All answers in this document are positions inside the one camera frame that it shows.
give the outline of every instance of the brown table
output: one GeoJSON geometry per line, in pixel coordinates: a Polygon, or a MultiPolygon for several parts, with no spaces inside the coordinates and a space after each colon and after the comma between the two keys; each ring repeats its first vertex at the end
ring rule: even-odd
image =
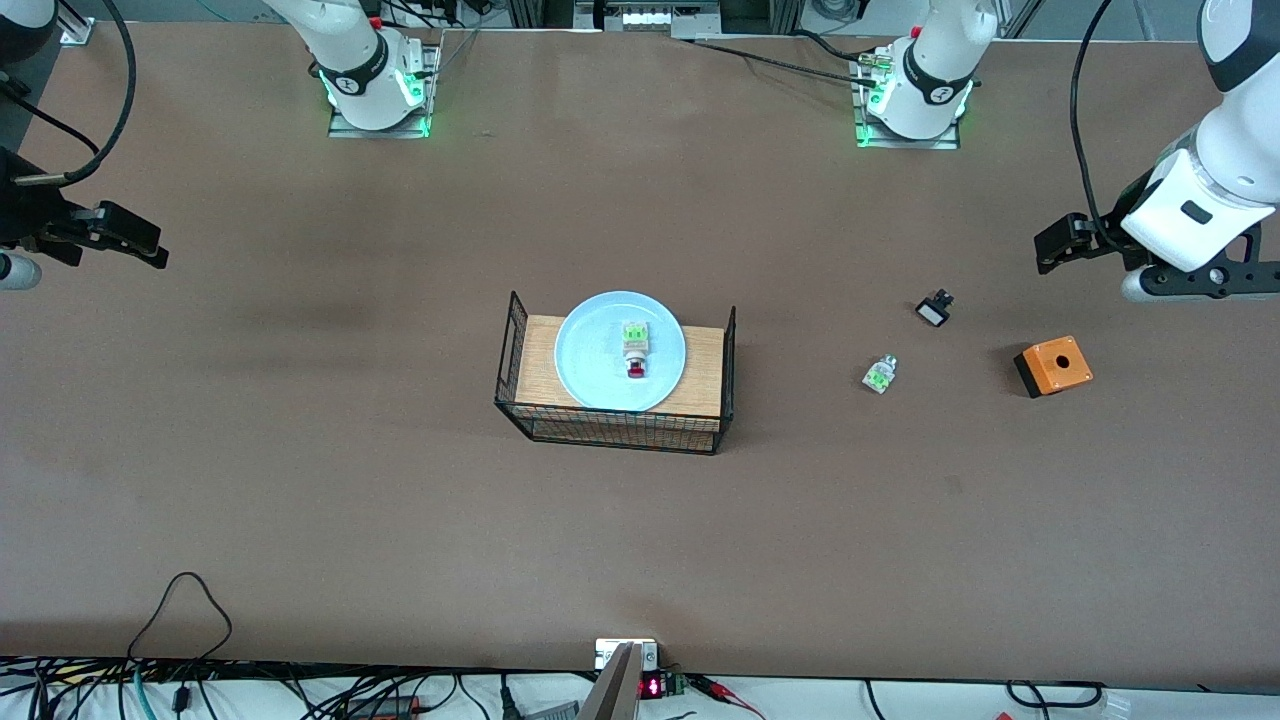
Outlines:
{"type": "MultiPolygon", "coordinates": [[[[856,149],[837,83],[570,33],[483,35],[429,141],[330,141],[289,28],[133,32],[133,119],[69,196],[173,261],[0,299],[0,652],[122,653],[192,569],[229,657],[584,667],[652,633],[714,673],[1280,680],[1280,305],[1036,274],[1083,209],[1074,46],[996,45],[964,149],[906,152],[856,149]],[[532,445],[490,405],[511,290],[618,287],[737,305],[722,455],[532,445]],[[1097,379],[1027,398],[1011,357],[1068,333],[1097,379]]],[[[122,87],[100,27],[44,106],[104,137],[122,87]]],[[[1097,46],[1100,199],[1213,102],[1193,45],[1097,46]]],[[[38,124],[23,152],[83,158],[38,124]]],[[[143,651],[216,634],[191,585],[143,651]]]]}

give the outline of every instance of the orange box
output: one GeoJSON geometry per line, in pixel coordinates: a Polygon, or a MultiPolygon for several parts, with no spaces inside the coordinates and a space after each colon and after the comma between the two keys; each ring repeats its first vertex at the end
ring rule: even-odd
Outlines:
{"type": "Polygon", "coordinates": [[[1028,347],[1014,357],[1014,365],[1032,397],[1062,392],[1093,379],[1093,370],[1071,336],[1028,347]]]}

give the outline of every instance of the light blue plate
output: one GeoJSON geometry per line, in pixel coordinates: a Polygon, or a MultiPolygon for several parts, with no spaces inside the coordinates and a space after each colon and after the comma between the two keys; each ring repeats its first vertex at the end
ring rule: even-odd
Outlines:
{"type": "Polygon", "coordinates": [[[586,407],[644,411],[676,389],[685,373],[685,331],[662,302],[639,292],[603,292],[564,318],[556,336],[556,374],[586,407]],[[628,378],[622,325],[649,323],[645,377],[628,378]]]}

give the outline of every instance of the black wire basket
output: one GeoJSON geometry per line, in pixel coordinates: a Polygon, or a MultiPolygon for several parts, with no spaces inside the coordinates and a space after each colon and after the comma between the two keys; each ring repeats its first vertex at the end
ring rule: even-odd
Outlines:
{"type": "Polygon", "coordinates": [[[548,404],[517,400],[521,396],[521,363],[526,352],[525,343],[530,332],[530,315],[520,297],[512,292],[511,304],[507,307],[507,329],[502,341],[498,384],[494,389],[493,402],[498,410],[502,410],[503,415],[520,428],[525,437],[535,442],[714,455],[733,421],[736,316],[737,309],[730,309],[719,363],[719,407],[717,414],[634,413],[581,407],[566,402],[548,404]]]}

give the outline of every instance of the digital display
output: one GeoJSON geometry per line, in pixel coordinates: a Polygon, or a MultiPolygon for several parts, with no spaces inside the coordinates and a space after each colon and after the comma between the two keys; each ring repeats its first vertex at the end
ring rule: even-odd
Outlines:
{"type": "Polygon", "coordinates": [[[667,680],[663,673],[645,673],[640,679],[640,700],[658,700],[667,697],[667,680]]]}

